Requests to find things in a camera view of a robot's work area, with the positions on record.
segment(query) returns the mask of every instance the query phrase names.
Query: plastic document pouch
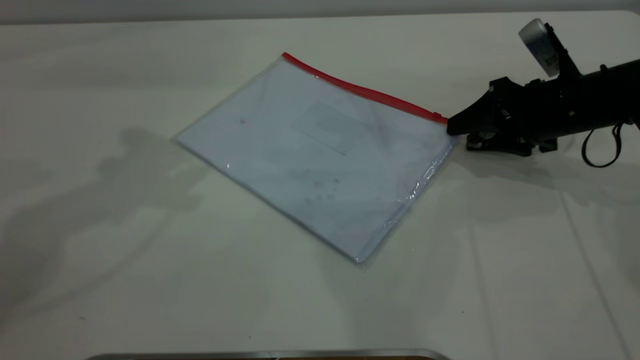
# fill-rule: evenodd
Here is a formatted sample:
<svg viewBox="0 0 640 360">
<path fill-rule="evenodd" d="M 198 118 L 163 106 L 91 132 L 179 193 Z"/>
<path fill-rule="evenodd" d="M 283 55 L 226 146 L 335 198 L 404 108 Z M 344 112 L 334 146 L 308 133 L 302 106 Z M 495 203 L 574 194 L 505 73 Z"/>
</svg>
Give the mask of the plastic document pouch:
<svg viewBox="0 0 640 360">
<path fill-rule="evenodd" d="M 444 123 L 285 53 L 177 141 L 361 263 L 454 145 Z"/>
</svg>

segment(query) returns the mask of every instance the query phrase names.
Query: black cable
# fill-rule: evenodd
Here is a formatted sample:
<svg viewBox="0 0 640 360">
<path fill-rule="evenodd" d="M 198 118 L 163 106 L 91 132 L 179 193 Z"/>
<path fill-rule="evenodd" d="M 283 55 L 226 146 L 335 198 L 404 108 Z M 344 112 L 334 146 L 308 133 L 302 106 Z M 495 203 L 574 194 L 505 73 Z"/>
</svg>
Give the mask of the black cable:
<svg viewBox="0 0 640 360">
<path fill-rule="evenodd" d="M 620 122 L 618 124 L 616 124 L 613 129 L 611 129 L 611 134 L 613 134 L 613 138 L 616 139 L 616 157 L 613 158 L 613 160 L 611 160 L 610 162 L 606 163 L 605 165 L 595 165 L 594 163 L 590 162 L 589 159 L 587 158 L 587 142 L 589 141 L 589 138 L 591 137 L 591 134 L 593 134 L 594 130 L 591 130 L 591 132 L 587 135 L 587 137 L 584 139 L 584 142 L 582 143 L 582 159 L 584 160 L 585 163 L 587 163 L 587 165 L 589 165 L 590 167 L 597 167 L 597 168 L 603 168 L 603 167 L 608 167 L 609 165 L 613 164 L 616 162 L 616 160 L 618 159 L 618 156 L 620 156 L 620 151 L 622 150 L 622 137 L 620 136 L 620 130 L 622 129 L 622 125 L 624 125 L 625 122 Z"/>
</svg>

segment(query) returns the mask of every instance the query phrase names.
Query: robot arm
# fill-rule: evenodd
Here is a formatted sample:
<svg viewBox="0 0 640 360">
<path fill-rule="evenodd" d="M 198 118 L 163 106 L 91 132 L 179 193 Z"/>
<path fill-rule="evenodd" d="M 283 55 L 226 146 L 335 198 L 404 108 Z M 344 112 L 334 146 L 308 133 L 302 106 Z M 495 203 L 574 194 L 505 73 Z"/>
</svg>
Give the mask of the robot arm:
<svg viewBox="0 0 640 360">
<path fill-rule="evenodd" d="M 469 151 L 502 151 L 530 156 L 557 150 L 560 136 L 614 126 L 617 155 L 620 129 L 635 123 L 640 128 L 640 60 L 582 75 L 549 24 L 535 19 L 520 31 L 550 81 L 536 79 L 521 86 L 501 78 L 489 83 L 480 100 L 449 119 L 450 135 L 467 136 Z M 582 156 L 586 157 L 586 142 Z"/>
</svg>

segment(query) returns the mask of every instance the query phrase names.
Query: wall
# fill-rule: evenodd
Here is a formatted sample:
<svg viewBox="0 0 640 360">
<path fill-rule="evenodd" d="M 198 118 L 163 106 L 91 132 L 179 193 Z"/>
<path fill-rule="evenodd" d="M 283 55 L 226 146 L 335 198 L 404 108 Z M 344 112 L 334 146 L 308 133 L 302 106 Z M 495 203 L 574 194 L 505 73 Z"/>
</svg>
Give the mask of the wall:
<svg viewBox="0 0 640 360">
<path fill-rule="evenodd" d="M 638 8 L 640 0 L 0 0 L 0 24 Z"/>
</svg>

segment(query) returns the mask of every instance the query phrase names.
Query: white table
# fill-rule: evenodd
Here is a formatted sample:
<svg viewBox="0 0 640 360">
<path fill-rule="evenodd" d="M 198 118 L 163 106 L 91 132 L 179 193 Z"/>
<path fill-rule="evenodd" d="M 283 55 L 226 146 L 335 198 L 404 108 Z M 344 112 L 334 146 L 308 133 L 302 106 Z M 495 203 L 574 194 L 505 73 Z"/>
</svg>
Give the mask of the white table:
<svg viewBox="0 0 640 360">
<path fill-rule="evenodd" d="M 605 170 L 585 134 L 456 148 L 364 268 L 170 141 L 283 51 L 454 115 L 490 80 L 545 78 L 517 35 L 534 17 L 583 73 L 640 58 L 628 12 L 0 27 L 0 359 L 637 359 L 633 127 Z M 592 141 L 612 156 L 608 130 Z"/>
</svg>

